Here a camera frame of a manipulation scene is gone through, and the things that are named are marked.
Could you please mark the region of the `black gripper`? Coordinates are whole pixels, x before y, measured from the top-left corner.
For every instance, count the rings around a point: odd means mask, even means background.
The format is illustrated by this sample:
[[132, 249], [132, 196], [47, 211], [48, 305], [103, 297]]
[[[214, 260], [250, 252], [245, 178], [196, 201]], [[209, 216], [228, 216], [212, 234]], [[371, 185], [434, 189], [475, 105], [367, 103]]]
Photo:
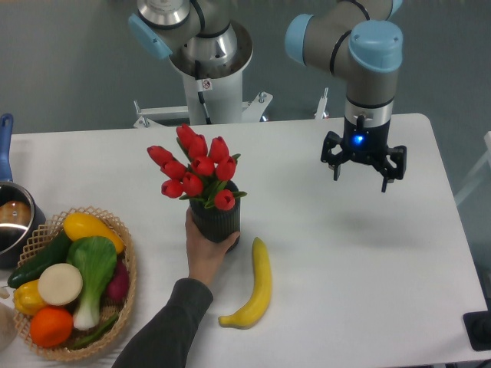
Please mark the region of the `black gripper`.
[[323, 141], [321, 161], [333, 171], [334, 181], [338, 181], [341, 165], [347, 161], [374, 166], [383, 176], [382, 192], [386, 192], [389, 183], [402, 180], [407, 167], [407, 147], [389, 147], [389, 129], [390, 120], [380, 126], [359, 129], [345, 118], [342, 138], [329, 131]]

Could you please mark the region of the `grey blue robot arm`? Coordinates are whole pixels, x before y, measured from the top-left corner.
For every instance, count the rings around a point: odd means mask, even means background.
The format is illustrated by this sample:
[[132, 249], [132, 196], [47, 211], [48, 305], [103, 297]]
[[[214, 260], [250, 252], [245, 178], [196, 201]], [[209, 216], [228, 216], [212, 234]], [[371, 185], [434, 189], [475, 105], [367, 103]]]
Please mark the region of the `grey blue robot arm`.
[[[285, 52], [346, 83], [344, 132], [328, 133], [321, 161], [338, 172], [356, 162], [384, 183], [401, 180], [404, 146], [389, 147], [403, 35], [390, 21], [399, 1], [339, 1], [326, 15], [298, 15], [285, 33]], [[254, 121], [244, 107], [242, 73], [253, 52], [247, 30], [230, 15], [228, 1], [139, 1], [128, 25], [139, 44], [181, 74], [192, 124]]]

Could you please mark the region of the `dark grey sleeved forearm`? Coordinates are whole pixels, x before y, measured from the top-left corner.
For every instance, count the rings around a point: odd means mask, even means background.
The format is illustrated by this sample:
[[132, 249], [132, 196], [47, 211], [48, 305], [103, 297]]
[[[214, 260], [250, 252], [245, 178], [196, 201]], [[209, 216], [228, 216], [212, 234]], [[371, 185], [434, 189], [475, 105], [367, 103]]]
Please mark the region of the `dark grey sleeved forearm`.
[[123, 348], [114, 367], [185, 367], [199, 325], [213, 302], [201, 281], [178, 280], [166, 305]]

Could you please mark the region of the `bare human hand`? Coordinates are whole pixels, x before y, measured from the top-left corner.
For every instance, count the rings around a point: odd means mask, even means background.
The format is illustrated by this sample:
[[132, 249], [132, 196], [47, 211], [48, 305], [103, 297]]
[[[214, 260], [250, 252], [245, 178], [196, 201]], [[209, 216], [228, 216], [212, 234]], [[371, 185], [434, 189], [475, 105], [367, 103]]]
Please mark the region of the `bare human hand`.
[[219, 243], [212, 242], [196, 226], [191, 209], [186, 211], [185, 229], [188, 277], [209, 287], [223, 263], [226, 252], [235, 244], [240, 232], [233, 232]]

